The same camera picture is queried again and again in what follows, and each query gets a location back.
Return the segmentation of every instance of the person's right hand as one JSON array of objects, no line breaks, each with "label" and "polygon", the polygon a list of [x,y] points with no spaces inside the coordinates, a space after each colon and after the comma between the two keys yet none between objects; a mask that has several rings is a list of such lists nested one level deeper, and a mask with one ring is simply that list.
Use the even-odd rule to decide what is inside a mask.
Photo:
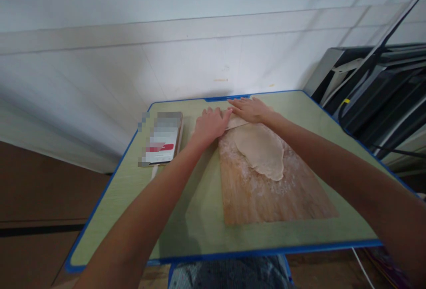
[{"label": "person's right hand", "polygon": [[232,111],[237,116],[249,123],[261,123],[265,117],[273,111],[269,109],[261,100],[253,97],[253,99],[228,99],[228,103],[232,105]]}]

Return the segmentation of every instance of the hand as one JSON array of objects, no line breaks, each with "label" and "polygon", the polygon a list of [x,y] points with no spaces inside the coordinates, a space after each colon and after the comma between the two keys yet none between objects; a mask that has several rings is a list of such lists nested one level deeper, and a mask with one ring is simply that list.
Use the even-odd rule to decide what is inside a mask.
[{"label": "hand", "polygon": [[192,138],[207,147],[213,140],[223,135],[231,114],[232,110],[228,109],[222,117],[219,107],[214,112],[210,107],[203,110],[202,115],[197,118]]},{"label": "hand", "polygon": [[232,105],[229,108],[232,109],[234,114],[249,123],[262,123],[267,115],[273,113],[268,106],[255,97],[253,99],[228,99],[228,103]]}]

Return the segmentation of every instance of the blue table edge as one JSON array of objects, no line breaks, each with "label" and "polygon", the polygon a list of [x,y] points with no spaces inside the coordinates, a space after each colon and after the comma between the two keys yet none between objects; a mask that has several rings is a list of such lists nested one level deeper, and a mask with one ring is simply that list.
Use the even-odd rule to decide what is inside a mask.
[{"label": "blue table edge", "polygon": [[[327,112],[325,111],[315,100],[312,99],[311,96],[309,96],[305,91],[301,89],[296,90],[288,90],[288,91],[269,91],[269,92],[260,92],[255,94],[246,94],[246,95],[233,95],[233,96],[222,96],[222,97],[208,97],[208,98],[192,98],[192,99],[178,99],[178,100],[167,100],[167,101],[159,101],[154,102],[150,105],[147,112],[150,111],[151,107],[156,103],[170,103],[170,102],[176,102],[176,101],[184,101],[184,100],[199,100],[204,99],[206,102],[215,102],[215,101],[225,101],[228,99],[234,99],[234,98],[250,98],[252,95],[259,95],[259,94],[274,94],[279,92],[291,92],[291,91],[301,91],[303,92],[307,97],[309,97],[310,100],[312,100],[315,105],[317,105],[319,108],[321,108],[335,123],[338,124],[338,122]],[[112,174],[110,180],[108,181],[108,184],[106,185],[104,191],[102,192],[101,197],[99,198],[98,202],[96,203],[94,209],[92,210],[92,213],[90,214],[89,219],[87,220],[83,230],[80,232],[77,240],[75,241],[66,261],[65,261],[65,270],[68,273],[80,273],[83,272],[86,265],[72,265],[71,264],[71,257],[74,254],[75,249],[77,248],[78,244],[80,243],[81,238],[84,235],[84,232],[86,231],[87,226],[89,225],[90,221],[93,218],[93,215],[95,214],[100,202],[102,201],[103,196],[105,195],[106,191],[108,190],[108,187],[110,186],[111,181],[114,179],[115,173],[117,172],[117,169],[120,167],[121,162],[123,161],[124,157],[127,154],[127,151],[129,150],[129,147],[131,146],[134,138],[136,137],[136,134],[138,133],[138,130],[134,133],[132,140],[130,141],[129,145],[126,148],[126,151],[124,152],[123,156],[120,159],[120,162],[118,163],[117,167],[114,170],[114,173]],[[373,158],[379,162],[379,164],[382,165],[383,168],[385,168],[396,180],[398,180],[405,188],[407,188],[409,191],[415,194],[415,192],[407,186],[397,175],[395,175],[385,164],[383,164],[372,152],[366,148],[359,140],[355,140],[361,147],[363,147]],[[236,252],[226,252],[226,253],[212,253],[212,254],[205,254],[205,255],[194,255],[194,256],[182,256],[182,257],[169,257],[169,258],[160,258],[160,259],[150,259],[147,262],[147,265],[161,265],[161,264],[169,264],[169,263],[178,263],[178,262],[192,262],[192,261],[206,261],[206,260],[217,260],[217,259],[229,259],[229,258],[239,258],[239,257],[258,257],[258,256],[270,256],[270,255],[278,255],[278,254],[291,254],[291,253],[307,253],[307,252],[315,252],[315,251],[326,251],[326,250],[339,250],[339,249],[349,249],[349,248],[359,248],[359,247],[374,247],[374,246],[381,246],[382,242],[378,239],[371,239],[371,240],[362,240],[362,241],[344,241],[344,242],[338,242],[338,243],[329,243],[329,244],[320,244],[320,245],[304,245],[304,246],[297,246],[297,247],[288,247],[288,248],[273,248],[273,249],[260,249],[260,250],[249,250],[249,251],[236,251]]]}]

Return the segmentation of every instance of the wooden cutting board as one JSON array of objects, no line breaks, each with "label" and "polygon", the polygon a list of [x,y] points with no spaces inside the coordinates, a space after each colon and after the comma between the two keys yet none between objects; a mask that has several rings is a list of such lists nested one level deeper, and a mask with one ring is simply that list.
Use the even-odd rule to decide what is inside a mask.
[{"label": "wooden cutting board", "polygon": [[280,181],[250,168],[234,142],[239,128],[219,138],[226,225],[338,217],[314,173],[282,139],[284,177]]}]

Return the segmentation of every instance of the person's left hand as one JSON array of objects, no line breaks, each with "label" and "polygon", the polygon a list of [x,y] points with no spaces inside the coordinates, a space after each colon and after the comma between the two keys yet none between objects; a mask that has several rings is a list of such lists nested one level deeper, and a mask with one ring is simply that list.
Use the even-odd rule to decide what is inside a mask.
[{"label": "person's left hand", "polygon": [[213,140],[223,135],[231,114],[232,109],[229,109],[224,111],[222,117],[219,107],[214,111],[210,107],[203,110],[202,115],[197,118],[192,138],[207,147]]}]

